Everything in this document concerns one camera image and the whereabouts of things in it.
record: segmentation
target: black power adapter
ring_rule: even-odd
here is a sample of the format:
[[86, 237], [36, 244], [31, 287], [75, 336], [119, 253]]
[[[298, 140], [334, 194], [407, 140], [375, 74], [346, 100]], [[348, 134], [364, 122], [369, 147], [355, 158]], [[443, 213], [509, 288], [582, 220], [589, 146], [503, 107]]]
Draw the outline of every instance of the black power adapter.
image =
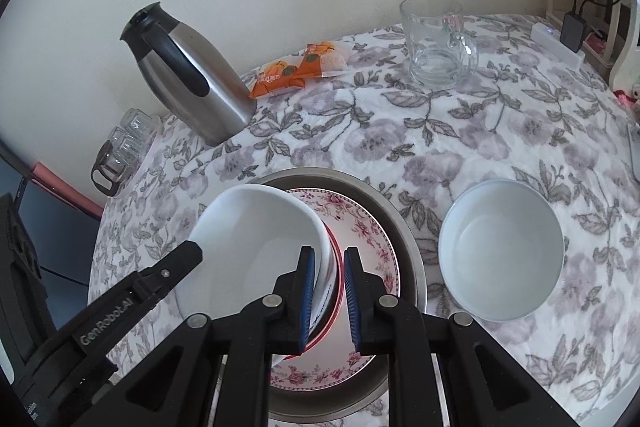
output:
[[587, 21], [580, 15], [574, 11], [564, 14], [562, 30], [560, 31], [560, 42], [572, 52], [578, 52], [582, 47], [584, 39], [587, 38], [588, 32]]

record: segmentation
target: red rim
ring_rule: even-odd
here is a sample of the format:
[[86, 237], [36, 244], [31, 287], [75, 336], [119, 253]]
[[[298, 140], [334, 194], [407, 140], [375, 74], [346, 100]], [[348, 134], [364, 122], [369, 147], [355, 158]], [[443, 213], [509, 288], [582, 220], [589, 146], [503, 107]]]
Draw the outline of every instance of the red rim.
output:
[[[324, 328], [322, 328], [320, 333], [318, 333], [315, 336], [315, 338], [306, 345], [303, 353], [306, 353], [309, 349], [311, 349], [318, 342], [320, 342], [324, 338], [324, 336], [329, 332], [329, 330], [331, 329], [331, 326], [334, 325], [335, 318], [338, 316], [338, 312], [340, 311], [340, 304], [342, 303], [342, 294], [344, 293], [344, 264], [342, 262], [342, 256], [340, 255], [340, 246], [338, 245], [338, 242], [336, 241], [334, 233], [331, 231], [331, 229], [327, 225], [324, 225], [324, 227], [326, 228], [326, 231], [329, 234], [329, 240], [331, 241], [332, 250], [334, 250], [334, 256], [337, 263], [338, 296], [335, 299], [334, 311], [331, 313], [329, 320], [326, 322], [326, 324], [324, 325]], [[295, 359], [298, 356], [299, 355], [289, 355], [288, 357], [285, 357], [284, 360]]]

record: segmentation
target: silver thermos body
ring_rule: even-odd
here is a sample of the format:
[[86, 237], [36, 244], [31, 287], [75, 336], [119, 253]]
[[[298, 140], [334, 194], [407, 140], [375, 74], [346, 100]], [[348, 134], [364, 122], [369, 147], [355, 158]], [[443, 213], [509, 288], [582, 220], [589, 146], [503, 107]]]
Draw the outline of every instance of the silver thermos body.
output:
[[216, 47], [156, 2], [139, 10], [120, 40], [158, 99], [215, 146], [244, 129], [256, 101]]

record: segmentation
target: floral plate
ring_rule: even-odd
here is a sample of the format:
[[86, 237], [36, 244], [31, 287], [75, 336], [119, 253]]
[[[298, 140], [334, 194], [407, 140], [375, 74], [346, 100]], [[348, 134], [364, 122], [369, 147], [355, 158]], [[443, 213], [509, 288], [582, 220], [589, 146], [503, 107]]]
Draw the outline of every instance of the floral plate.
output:
[[[380, 224], [362, 206], [346, 196], [322, 188], [287, 190], [314, 209], [335, 236], [340, 252], [358, 247], [362, 267], [376, 273], [386, 290], [400, 295], [398, 261]], [[286, 391], [316, 391], [351, 378], [373, 357], [353, 349], [346, 299], [339, 301], [338, 315], [329, 332], [299, 357], [283, 360], [271, 369], [271, 385]]]

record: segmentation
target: glass mug handle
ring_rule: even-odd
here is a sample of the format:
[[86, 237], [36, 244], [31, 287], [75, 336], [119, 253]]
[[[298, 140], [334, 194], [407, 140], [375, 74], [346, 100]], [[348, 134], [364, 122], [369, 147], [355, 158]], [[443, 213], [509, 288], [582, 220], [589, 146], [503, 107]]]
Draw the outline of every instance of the glass mug handle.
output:
[[449, 48], [461, 49], [462, 65], [465, 66], [465, 69], [458, 75], [460, 79], [468, 78], [476, 73], [478, 68], [478, 46], [473, 38], [464, 33], [451, 32], [449, 34]]

